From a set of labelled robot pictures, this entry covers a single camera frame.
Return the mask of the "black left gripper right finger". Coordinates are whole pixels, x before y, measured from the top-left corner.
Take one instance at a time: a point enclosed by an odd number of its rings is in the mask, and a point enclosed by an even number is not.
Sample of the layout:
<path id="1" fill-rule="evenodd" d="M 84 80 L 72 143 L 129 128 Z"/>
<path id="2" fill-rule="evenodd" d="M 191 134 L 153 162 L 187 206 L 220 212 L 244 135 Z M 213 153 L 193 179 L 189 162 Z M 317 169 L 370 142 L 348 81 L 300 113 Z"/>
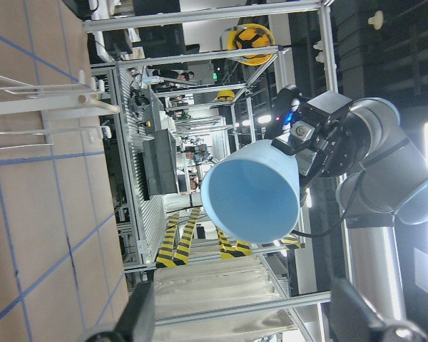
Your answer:
<path id="1" fill-rule="evenodd" d="M 330 333 L 333 341 L 428 341 L 408 320 L 383 318 L 346 279 L 332 281 Z"/>

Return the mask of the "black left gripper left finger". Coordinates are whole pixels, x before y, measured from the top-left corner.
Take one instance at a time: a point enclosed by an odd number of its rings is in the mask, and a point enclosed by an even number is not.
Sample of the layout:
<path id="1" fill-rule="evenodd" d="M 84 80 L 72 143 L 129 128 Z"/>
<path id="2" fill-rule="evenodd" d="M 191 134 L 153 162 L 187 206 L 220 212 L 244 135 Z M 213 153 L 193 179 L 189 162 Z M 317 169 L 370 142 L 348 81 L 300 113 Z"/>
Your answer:
<path id="1" fill-rule="evenodd" d="M 156 326 L 155 291 L 152 281 L 136 284 L 116 323 L 84 331 L 79 341 L 152 341 Z"/>

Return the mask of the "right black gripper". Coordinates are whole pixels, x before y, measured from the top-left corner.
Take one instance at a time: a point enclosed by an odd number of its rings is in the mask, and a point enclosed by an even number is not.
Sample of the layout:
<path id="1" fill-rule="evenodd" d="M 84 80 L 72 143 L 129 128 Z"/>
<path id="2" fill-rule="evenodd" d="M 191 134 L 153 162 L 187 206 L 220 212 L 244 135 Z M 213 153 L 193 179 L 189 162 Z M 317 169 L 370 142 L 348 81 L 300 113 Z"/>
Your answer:
<path id="1" fill-rule="evenodd" d="M 352 99 L 332 90 L 314 98 L 281 90 L 273 108 L 280 119 L 271 145 L 297 159 L 301 178 L 340 176 L 364 157 L 364 123 L 352 105 Z"/>

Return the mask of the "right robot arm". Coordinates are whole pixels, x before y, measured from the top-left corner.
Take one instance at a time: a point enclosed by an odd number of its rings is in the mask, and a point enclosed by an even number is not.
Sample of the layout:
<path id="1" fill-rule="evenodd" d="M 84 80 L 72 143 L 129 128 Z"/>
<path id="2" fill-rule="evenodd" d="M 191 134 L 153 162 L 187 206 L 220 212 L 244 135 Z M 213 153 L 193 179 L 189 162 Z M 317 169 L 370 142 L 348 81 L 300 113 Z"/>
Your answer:
<path id="1" fill-rule="evenodd" d="M 428 221 L 428 166 L 382 98 L 352 100 L 333 91 L 306 98 L 280 90 L 272 133 L 295 156 L 301 190 L 322 177 L 346 174 L 336 190 L 347 225 L 349 279 L 332 281 L 328 319 L 335 341 L 427 341 L 407 313 L 415 269 L 409 228 Z"/>

